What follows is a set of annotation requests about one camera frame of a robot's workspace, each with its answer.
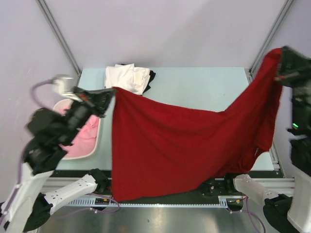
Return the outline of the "red t-shirt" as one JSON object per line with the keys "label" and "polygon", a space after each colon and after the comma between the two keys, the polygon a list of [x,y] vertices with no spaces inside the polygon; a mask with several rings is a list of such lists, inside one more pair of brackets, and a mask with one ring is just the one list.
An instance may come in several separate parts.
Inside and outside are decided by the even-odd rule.
{"label": "red t-shirt", "polygon": [[117,88],[112,119],[115,200],[196,189],[209,178],[247,173],[272,146],[282,86],[280,48],[269,51],[255,79],[224,111],[163,104]]}

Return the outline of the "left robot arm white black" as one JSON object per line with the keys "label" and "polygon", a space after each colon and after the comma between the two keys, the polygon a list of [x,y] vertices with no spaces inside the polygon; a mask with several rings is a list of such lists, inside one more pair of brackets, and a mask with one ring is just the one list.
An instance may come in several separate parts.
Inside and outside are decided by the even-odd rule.
{"label": "left robot arm white black", "polygon": [[102,194],[108,178],[99,169],[90,170],[78,181],[49,193],[42,193],[74,138],[91,116],[104,117],[116,94],[114,88],[72,90],[73,102],[64,114],[42,107],[27,124],[33,135],[21,153],[17,183],[0,205],[0,224],[7,233],[23,233],[42,226],[51,215],[69,202],[87,194]]}

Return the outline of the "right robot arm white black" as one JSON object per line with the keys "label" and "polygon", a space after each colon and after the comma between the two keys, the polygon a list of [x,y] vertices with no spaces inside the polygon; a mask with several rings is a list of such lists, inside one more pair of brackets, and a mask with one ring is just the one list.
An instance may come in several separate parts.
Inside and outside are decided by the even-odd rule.
{"label": "right robot arm white black", "polygon": [[289,46],[281,49],[275,80],[292,89],[292,125],[288,132],[294,166],[294,193],[291,197],[271,191],[249,175],[224,182],[230,195],[239,191],[263,208],[269,224],[280,233],[311,231],[311,60]]}

